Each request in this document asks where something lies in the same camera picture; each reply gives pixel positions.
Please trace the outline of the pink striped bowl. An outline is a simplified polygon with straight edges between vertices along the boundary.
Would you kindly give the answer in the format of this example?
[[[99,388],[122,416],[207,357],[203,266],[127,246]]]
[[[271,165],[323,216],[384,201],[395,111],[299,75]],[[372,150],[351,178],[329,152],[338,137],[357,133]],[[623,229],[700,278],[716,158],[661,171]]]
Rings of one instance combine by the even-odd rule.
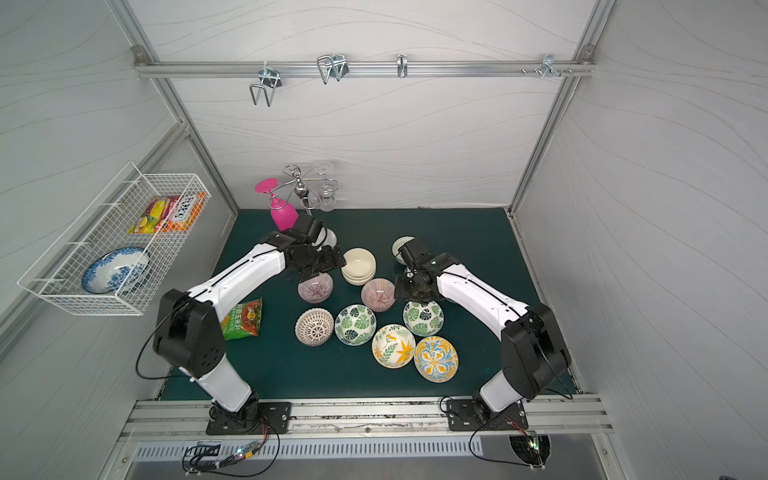
[[[297,287],[299,297],[310,304],[324,302],[331,296],[333,289],[333,279],[327,273],[321,273],[311,279],[305,280]]]
[[[363,304],[373,312],[389,310],[395,303],[395,285],[383,278],[374,278],[361,290]]]

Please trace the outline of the green leaf bowl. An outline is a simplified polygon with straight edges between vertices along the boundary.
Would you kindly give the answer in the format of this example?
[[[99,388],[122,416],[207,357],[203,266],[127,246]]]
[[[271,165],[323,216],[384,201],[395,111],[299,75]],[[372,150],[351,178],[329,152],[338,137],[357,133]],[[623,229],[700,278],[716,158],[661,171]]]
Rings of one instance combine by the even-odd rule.
[[[435,301],[428,303],[409,301],[403,309],[403,322],[412,334],[429,337],[436,335],[442,329],[444,312]]]
[[[375,313],[365,305],[345,307],[336,316],[334,332],[347,346],[360,346],[372,339],[377,329]]]

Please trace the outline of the cream bowl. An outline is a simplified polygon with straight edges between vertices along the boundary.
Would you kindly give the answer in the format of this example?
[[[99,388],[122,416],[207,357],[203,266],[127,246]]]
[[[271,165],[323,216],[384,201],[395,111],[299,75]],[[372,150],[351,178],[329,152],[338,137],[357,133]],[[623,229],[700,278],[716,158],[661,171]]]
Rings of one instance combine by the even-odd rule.
[[[344,253],[346,265],[342,272],[349,277],[367,277],[376,271],[374,255],[364,248],[352,248]]]
[[[367,266],[366,268],[343,267],[343,278],[351,285],[363,286],[375,277],[376,267]]]

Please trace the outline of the white lattice bowl front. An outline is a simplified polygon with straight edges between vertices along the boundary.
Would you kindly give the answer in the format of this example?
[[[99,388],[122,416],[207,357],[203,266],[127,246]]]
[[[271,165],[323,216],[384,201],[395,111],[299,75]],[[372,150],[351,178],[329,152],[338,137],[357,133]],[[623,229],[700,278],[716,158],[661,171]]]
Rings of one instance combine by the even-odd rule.
[[[334,333],[334,317],[323,308],[313,308],[300,315],[295,324],[297,339],[306,346],[326,343]]]

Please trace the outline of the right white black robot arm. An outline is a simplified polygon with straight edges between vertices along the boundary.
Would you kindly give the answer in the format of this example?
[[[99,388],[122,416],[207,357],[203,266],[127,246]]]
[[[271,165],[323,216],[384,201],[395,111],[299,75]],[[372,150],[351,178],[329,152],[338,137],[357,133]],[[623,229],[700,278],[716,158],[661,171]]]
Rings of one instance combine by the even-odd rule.
[[[571,366],[571,355],[553,310],[528,305],[500,292],[465,265],[408,268],[395,276],[400,300],[450,300],[486,326],[500,343],[500,370],[474,396],[479,414],[490,416],[532,400]]]

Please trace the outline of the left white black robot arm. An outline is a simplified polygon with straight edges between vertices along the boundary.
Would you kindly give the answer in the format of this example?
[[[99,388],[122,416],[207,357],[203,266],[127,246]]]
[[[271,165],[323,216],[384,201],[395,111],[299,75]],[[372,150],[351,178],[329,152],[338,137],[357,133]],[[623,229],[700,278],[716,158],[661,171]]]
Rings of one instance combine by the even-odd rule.
[[[257,418],[258,396],[227,358],[222,321],[248,294],[286,269],[305,281],[345,265],[338,246],[316,246],[311,237],[291,230],[271,232],[206,282],[166,292],[152,349],[205,391],[220,413],[249,426]]]

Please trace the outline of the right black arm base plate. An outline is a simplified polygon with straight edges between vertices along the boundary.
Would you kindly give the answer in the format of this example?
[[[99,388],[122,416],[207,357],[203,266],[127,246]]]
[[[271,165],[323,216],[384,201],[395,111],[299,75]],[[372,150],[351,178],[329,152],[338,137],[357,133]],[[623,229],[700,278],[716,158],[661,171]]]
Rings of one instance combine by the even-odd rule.
[[[449,398],[442,402],[441,409],[447,416],[449,430],[454,432],[520,432],[529,428],[521,401],[512,403],[503,411],[495,412],[480,398]]]

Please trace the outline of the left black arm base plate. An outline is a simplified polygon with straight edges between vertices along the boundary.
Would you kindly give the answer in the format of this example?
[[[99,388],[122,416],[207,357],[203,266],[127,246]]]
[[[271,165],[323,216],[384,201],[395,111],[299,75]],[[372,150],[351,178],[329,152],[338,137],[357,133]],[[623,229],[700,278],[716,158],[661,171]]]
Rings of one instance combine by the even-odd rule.
[[[263,435],[271,430],[287,432],[291,415],[290,402],[250,402],[237,412],[214,403],[209,411],[205,433],[208,436]]]

